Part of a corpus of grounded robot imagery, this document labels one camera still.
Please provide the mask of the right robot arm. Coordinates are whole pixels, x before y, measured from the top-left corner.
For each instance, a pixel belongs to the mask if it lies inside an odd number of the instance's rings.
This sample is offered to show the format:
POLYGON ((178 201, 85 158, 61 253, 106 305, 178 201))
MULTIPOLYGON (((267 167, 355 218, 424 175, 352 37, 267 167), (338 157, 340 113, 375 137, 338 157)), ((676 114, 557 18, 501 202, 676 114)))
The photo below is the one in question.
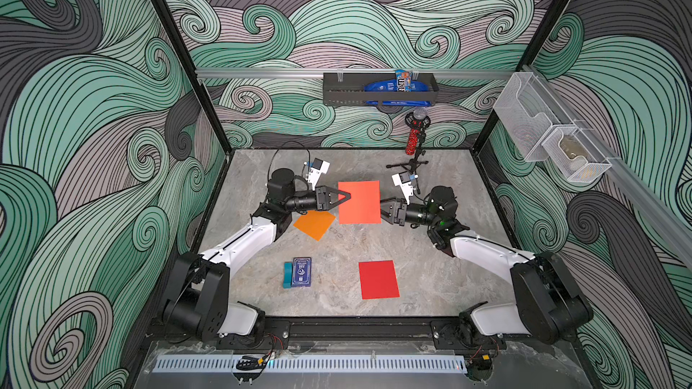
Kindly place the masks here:
POLYGON ((505 335, 547 345, 574 339, 594 312, 564 261, 550 251, 533 253, 484 238, 457 219, 457 208, 453 190, 442 185, 419 204, 405 198, 380 202, 383 221, 425 228, 436 250, 495 274, 513 289, 510 302, 482 302, 461 313, 461 343, 479 346, 505 335))

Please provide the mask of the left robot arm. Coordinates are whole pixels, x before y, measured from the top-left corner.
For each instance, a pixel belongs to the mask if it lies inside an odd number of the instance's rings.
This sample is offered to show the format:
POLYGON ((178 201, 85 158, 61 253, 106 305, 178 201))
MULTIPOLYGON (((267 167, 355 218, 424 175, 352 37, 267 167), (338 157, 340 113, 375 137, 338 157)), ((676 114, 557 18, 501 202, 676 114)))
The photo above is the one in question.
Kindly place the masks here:
POLYGON ((291 169, 275 170, 265 199, 241 230, 210 250, 189 251, 176 259, 160 301, 159 319, 201 341, 236 337, 260 342, 264 313, 230 301, 232 278, 283 235, 293 214, 329 212, 349 200, 347 191, 317 185, 291 169))

